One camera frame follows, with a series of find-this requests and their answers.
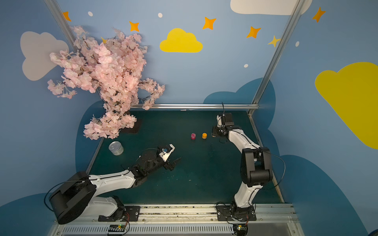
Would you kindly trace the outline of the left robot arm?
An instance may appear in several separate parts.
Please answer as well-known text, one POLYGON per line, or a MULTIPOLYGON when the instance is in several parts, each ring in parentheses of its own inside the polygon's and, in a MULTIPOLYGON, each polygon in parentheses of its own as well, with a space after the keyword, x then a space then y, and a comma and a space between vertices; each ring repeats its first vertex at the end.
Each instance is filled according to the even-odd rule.
POLYGON ((100 222, 129 222, 130 217, 119 197, 102 195, 118 189, 136 188, 148 176, 160 168, 172 171, 178 160, 169 162, 175 147, 172 144, 141 154, 136 163, 126 170, 106 175, 88 175, 78 172, 60 184, 49 197, 52 210, 60 225, 68 224, 80 217, 95 216, 100 222))

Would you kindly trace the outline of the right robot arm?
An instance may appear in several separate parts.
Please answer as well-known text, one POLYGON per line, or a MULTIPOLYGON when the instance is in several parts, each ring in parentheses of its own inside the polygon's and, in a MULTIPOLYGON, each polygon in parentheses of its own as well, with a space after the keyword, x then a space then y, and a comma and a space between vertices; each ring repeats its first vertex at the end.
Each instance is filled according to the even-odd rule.
POLYGON ((212 136, 225 137, 241 152, 240 176, 242 179, 238 192, 231 204, 231 213, 249 212, 253 209, 253 199, 265 184, 273 179, 271 152, 253 142, 245 132, 236 126, 231 113, 217 115, 212 136))

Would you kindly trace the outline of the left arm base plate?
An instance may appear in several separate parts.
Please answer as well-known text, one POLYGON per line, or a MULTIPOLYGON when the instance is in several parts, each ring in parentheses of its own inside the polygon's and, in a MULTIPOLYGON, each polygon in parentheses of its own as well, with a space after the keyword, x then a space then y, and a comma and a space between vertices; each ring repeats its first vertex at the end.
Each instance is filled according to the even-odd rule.
POLYGON ((140 206, 119 206, 110 216, 100 215, 99 222, 127 221, 137 222, 140 213, 140 206))

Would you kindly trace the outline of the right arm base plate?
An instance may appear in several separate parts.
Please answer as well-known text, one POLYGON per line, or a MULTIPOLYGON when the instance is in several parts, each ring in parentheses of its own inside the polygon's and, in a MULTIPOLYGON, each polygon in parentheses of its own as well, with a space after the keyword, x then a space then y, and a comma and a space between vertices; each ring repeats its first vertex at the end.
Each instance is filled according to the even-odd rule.
POLYGON ((236 205, 216 205, 218 221, 256 221, 255 208, 253 206, 241 208, 236 205))

